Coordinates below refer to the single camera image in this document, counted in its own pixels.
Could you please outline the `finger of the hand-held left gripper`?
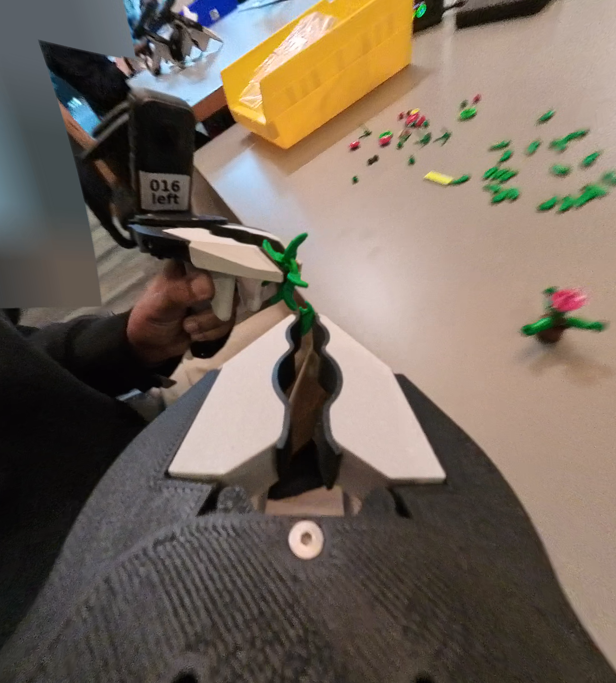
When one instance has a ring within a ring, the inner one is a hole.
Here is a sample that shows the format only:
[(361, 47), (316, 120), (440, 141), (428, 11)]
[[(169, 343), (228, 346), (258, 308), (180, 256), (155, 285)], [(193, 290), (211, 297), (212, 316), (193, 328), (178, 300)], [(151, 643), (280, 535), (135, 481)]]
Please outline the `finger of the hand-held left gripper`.
[(224, 275), (281, 283), (282, 269), (258, 246), (235, 242), (228, 238), (191, 240), (190, 259), (198, 269)]
[(271, 235), (255, 228), (235, 224), (179, 224), (166, 227), (161, 231), (171, 238), (186, 241), (191, 248), (211, 249), (214, 245), (231, 246), (242, 244), (260, 248), (264, 240), (271, 239)]

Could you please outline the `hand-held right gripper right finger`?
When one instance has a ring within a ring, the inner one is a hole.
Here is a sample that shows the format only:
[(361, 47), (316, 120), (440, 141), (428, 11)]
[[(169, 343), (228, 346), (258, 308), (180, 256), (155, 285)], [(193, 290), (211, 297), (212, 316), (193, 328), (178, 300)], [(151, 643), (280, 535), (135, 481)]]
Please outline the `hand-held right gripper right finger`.
[(327, 481), (363, 503), (378, 489), (440, 485), (446, 473), (392, 369), (326, 316), (314, 327), (324, 378)]

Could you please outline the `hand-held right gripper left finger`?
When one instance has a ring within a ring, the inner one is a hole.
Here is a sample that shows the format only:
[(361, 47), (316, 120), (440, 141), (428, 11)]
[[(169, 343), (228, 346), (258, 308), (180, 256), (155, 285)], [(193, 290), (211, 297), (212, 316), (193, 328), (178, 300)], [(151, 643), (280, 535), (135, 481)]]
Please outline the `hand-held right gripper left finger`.
[(277, 366), (290, 351), (287, 315), (225, 363), (168, 467), (177, 480), (240, 486), (262, 497), (277, 481), (276, 450), (287, 435)]

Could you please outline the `green toy plant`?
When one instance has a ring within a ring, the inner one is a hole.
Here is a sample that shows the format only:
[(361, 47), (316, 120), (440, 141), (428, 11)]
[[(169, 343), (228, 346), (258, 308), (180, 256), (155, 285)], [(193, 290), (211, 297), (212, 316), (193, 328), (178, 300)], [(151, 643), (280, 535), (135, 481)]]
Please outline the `green toy plant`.
[(284, 250), (279, 251), (272, 247), (269, 240), (264, 240), (262, 243), (262, 249), (265, 254), (269, 256), (283, 273), (283, 280), (278, 286), (277, 293), (270, 299), (270, 303), (274, 304), (282, 301), (290, 311), (298, 314), (301, 337), (306, 336), (311, 331), (315, 320), (315, 310), (312, 304), (305, 301), (300, 305), (295, 299), (295, 289), (297, 287), (308, 288), (309, 286), (302, 278), (301, 268), (297, 259), (298, 248), (307, 237), (307, 233), (296, 235)]

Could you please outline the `person's left forearm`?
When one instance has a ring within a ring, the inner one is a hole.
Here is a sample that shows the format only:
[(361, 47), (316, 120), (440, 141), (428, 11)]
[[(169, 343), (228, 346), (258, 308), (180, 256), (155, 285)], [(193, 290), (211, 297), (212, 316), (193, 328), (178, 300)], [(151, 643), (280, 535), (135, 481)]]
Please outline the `person's left forearm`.
[(76, 379), (108, 396), (161, 387), (184, 351), (167, 351), (160, 361), (140, 355), (128, 339), (131, 311), (82, 316), (39, 329), (39, 345)]

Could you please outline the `person's left hand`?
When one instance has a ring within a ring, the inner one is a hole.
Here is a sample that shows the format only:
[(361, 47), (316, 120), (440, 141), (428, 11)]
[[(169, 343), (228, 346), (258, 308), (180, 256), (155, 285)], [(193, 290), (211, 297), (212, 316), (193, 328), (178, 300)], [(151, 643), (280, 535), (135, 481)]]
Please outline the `person's left hand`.
[(226, 339), (235, 316), (219, 319), (212, 310), (215, 288), (203, 270), (167, 261), (130, 312), (126, 327), (129, 344), (148, 365), (181, 357), (191, 346)]

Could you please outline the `black and white tool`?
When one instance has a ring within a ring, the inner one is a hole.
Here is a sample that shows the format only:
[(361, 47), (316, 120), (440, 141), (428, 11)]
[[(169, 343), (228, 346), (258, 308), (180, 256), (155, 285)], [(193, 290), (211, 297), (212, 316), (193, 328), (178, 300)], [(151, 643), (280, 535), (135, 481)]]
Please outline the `black and white tool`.
[(206, 53), (211, 42), (223, 39), (211, 29), (186, 15), (175, 12), (175, 1), (146, 1), (134, 26), (135, 57), (153, 75), (159, 76), (163, 64), (186, 68), (194, 49)]

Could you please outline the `small blue container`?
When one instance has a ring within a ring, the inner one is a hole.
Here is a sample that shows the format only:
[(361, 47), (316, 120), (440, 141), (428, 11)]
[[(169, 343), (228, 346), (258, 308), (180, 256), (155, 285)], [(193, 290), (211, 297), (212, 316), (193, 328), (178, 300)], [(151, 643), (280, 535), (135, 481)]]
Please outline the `small blue container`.
[(196, 21), (209, 26), (234, 12), (238, 5), (238, 1), (192, 1), (186, 8), (196, 15)]

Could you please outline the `clear plastic bag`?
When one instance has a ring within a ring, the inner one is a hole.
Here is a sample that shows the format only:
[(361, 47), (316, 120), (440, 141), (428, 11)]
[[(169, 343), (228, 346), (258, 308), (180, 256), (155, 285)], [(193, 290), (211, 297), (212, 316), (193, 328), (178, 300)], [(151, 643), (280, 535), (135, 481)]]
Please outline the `clear plastic bag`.
[(338, 23), (337, 16), (322, 12), (312, 12), (301, 18), (286, 38), (256, 67), (249, 83), (242, 90), (240, 102), (252, 109), (262, 108), (261, 81), (327, 35)]

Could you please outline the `yellow plastic bin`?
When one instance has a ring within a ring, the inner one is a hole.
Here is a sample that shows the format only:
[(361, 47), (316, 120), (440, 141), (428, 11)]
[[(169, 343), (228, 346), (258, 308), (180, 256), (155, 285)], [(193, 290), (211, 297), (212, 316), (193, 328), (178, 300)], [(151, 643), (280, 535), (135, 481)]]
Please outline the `yellow plastic bin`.
[[(260, 81), (261, 111), (242, 103), (255, 69), (305, 16), (336, 26)], [(320, 1), (221, 72), (235, 121), (289, 149), (397, 74), (412, 59), (412, 1)]]

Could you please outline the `scattered red flower pieces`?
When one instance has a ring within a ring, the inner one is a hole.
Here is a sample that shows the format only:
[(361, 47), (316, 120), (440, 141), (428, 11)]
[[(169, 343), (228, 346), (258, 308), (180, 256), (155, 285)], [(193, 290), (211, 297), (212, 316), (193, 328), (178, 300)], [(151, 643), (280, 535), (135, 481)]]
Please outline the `scattered red flower pieces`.
[[(478, 111), (478, 105), (482, 101), (482, 95), (476, 94), (471, 100), (463, 100), (460, 103), (457, 115), (458, 122), (466, 122), (472, 120)], [(430, 119), (424, 115), (419, 108), (411, 108), (407, 111), (400, 111), (397, 116), (397, 121), (402, 125), (402, 128), (397, 134), (392, 130), (385, 130), (380, 132), (376, 138), (376, 145), (379, 149), (389, 147), (395, 141), (395, 148), (398, 150), (404, 149), (408, 140), (416, 135), (413, 145), (417, 145), (420, 149), (431, 143), (438, 143), (445, 145), (451, 138), (450, 130), (444, 130), (441, 135), (433, 138)], [(470, 174), (464, 174), (454, 177), (454, 181), (448, 186), (456, 186), (465, 184), (471, 179)]]

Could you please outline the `toy cactus with pink flower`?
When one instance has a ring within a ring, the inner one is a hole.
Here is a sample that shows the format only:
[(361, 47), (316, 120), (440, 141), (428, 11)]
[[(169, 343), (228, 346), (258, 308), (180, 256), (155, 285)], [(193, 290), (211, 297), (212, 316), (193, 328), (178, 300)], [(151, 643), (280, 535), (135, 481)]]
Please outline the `toy cactus with pink flower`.
[(604, 321), (581, 318), (578, 312), (586, 306), (589, 297), (579, 287), (548, 287), (543, 293), (543, 313), (534, 322), (520, 328), (524, 337), (535, 338), (546, 346), (558, 344), (568, 330), (601, 333), (608, 329)]

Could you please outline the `person's black jacket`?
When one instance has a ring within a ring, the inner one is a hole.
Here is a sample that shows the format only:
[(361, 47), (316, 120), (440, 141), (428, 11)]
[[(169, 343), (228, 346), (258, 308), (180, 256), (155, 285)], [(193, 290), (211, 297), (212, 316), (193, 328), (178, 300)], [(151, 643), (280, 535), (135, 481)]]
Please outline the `person's black jacket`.
[(76, 379), (16, 318), (0, 310), (0, 648), (90, 492), (146, 424)]

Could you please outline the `black battery charger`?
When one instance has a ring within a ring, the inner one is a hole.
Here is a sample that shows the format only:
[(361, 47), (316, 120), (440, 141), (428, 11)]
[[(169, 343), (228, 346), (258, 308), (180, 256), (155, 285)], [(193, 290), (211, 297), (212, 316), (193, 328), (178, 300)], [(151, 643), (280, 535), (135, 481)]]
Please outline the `black battery charger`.
[(445, 12), (445, 1), (413, 2), (413, 33), (437, 26)]

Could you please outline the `flat black device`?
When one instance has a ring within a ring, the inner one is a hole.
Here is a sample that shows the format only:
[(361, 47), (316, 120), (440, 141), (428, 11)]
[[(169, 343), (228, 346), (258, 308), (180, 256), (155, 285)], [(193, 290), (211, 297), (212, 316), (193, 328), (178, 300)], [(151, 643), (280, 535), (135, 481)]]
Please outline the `flat black device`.
[(456, 13), (456, 29), (505, 22), (534, 16), (551, 1), (466, 1)]

